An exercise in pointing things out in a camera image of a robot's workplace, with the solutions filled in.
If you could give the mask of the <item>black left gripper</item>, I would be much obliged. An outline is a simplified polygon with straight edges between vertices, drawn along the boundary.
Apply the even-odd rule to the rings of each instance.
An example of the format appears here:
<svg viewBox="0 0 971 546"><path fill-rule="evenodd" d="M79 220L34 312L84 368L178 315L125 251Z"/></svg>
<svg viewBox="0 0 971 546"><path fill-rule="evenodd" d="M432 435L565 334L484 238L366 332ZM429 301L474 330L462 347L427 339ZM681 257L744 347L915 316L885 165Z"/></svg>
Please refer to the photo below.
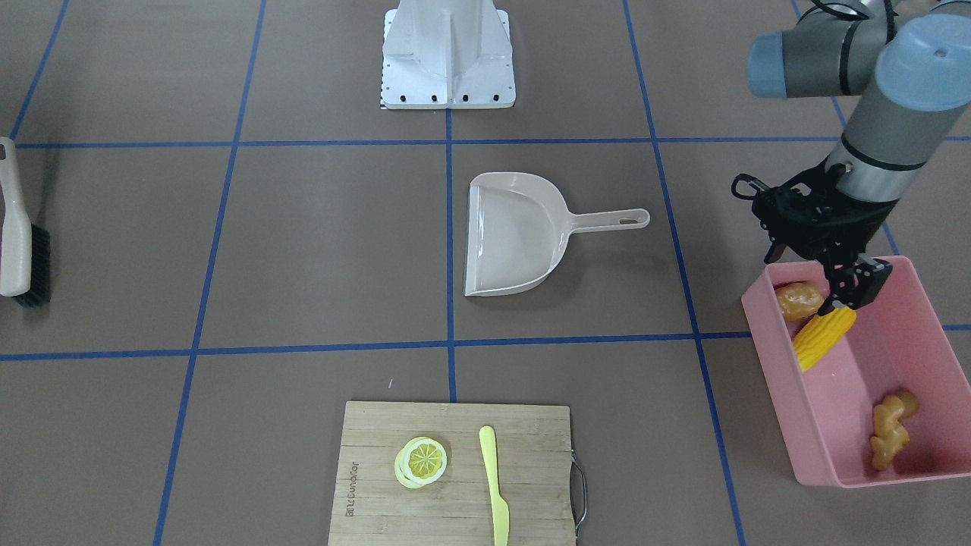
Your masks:
<svg viewBox="0 0 971 546"><path fill-rule="evenodd" d="M887 260L870 256L867 246L896 202L846 196L838 189L845 175L846 165L819 163L776 187L745 173L732 180L733 196L750 202L767 232L769 249L763 262L779 262L790 249L801 259L821 264L828 295L818 315L871 304L894 270Z"/></svg>

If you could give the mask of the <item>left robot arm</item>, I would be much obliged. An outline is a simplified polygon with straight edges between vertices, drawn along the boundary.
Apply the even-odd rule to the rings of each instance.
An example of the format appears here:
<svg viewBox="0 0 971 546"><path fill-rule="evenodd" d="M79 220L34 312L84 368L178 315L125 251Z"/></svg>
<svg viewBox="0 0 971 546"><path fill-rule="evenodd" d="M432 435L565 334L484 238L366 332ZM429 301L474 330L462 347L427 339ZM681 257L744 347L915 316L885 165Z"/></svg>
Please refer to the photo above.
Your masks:
<svg viewBox="0 0 971 546"><path fill-rule="evenodd" d="M754 96L855 96L838 142L779 186L740 174L768 233L764 262L791 249L822 264L819 315L874 300L891 266L867 252L874 234L969 107L969 3L901 15L891 1L815 1L791 29L759 36L746 77Z"/></svg>

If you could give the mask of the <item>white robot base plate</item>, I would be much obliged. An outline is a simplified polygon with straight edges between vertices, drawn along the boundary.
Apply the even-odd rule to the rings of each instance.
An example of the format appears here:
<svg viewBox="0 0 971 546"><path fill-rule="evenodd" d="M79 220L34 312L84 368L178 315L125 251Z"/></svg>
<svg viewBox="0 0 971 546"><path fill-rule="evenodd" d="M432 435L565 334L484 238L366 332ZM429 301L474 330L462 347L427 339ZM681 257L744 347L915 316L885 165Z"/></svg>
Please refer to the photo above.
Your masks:
<svg viewBox="0 0 971 546"><path fill-rule="evenodd" d="M379 104L388 110L510 108L509 14L492 1L401 1L385 12Z"/></svg>

